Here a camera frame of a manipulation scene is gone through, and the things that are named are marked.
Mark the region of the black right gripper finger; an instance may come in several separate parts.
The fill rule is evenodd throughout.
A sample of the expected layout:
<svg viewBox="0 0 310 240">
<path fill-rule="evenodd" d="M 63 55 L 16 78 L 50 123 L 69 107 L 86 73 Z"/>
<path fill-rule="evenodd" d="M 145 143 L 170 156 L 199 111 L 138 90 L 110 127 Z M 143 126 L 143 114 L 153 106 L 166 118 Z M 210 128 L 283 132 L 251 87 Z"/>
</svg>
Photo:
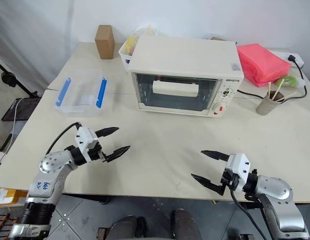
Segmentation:
<svg viewBox="0 0 310 240">
<path fill-rule="evenodd" d="M 222 160 L 225 162 L 227 162 L 229 157 L 230 157 L 228 154 L 224 154 L 222 152 L 218 152 L 218 151 L 214 151 L 214 150 L 202 150 L 201 153 L 212 158 L 212 159 Z"/>
<path fill-rule="evenodd" d="M 220 196 L 224 195 L 225 188 L 226 188 L 226 185 L 224 183 L 222 183 L 221 185 L 216 185 L 205 177 L 202 177 L 202 176 L 199 176 L 193 173 L 191 174 L 191 176 L 205 188 L 218 193 Z"/>
</svg>

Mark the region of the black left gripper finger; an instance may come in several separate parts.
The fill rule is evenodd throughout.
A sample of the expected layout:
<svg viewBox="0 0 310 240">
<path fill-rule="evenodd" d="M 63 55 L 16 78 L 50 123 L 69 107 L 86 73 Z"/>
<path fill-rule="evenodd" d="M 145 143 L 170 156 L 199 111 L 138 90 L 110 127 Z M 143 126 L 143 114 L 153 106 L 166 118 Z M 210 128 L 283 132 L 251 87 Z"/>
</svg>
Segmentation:
<svg viewBox="0 0 310 240">
<path fill-rule="evenodd" d="M 105 155 L 104 156 L 104 161 L 109 163 L 114 161 L 115 159 L 121 157 L 124 153 L 126 153 L 130 149 L 130 145 L 124 146 L 121 148 L 116 149 L 112 154 L 110 155 Z"/>
<path fill-rule="evenodd" d="M 109 136 L 117 130 L 119 130 L 118 127 L 107 127 L 107 128 L 103 128 L 103 129 L 95 131 L 95 134 L 98 138 L 101 138 L 101 137 Z"/>
</svg>

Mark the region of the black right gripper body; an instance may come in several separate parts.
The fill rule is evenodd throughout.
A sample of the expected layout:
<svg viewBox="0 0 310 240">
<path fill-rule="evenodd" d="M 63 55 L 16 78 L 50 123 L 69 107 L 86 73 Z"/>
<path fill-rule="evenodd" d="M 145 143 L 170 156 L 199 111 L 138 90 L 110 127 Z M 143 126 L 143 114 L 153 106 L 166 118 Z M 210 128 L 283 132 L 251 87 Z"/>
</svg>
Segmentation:
<svg viewBox="0 0 310 240">
<path fill-rule="evenodd" d="M 240 177 L 238 174 L 233 173 L 231 170 L 225 169 L 223 171 L 220 183 L 227 186 L 230 190 L 235 191 L 239 184 L 239 179 Z"/>
</svg>

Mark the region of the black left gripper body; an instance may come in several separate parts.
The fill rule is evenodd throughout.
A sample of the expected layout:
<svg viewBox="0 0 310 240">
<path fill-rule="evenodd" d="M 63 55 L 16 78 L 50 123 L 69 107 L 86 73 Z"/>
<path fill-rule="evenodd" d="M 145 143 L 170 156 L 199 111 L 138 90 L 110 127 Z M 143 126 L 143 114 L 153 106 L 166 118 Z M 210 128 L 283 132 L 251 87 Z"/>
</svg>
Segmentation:
<svg viewBox="0 0 310 240">
<path fill-rule="evenodd" d="M 101 160 L 102 162 L 107 162 L 107 156 L 103 153 L 102 146 L 99 143 L 96 143 L 96 145 L 88 151 L 88 156 L 91 161 Z"/>
</svg>

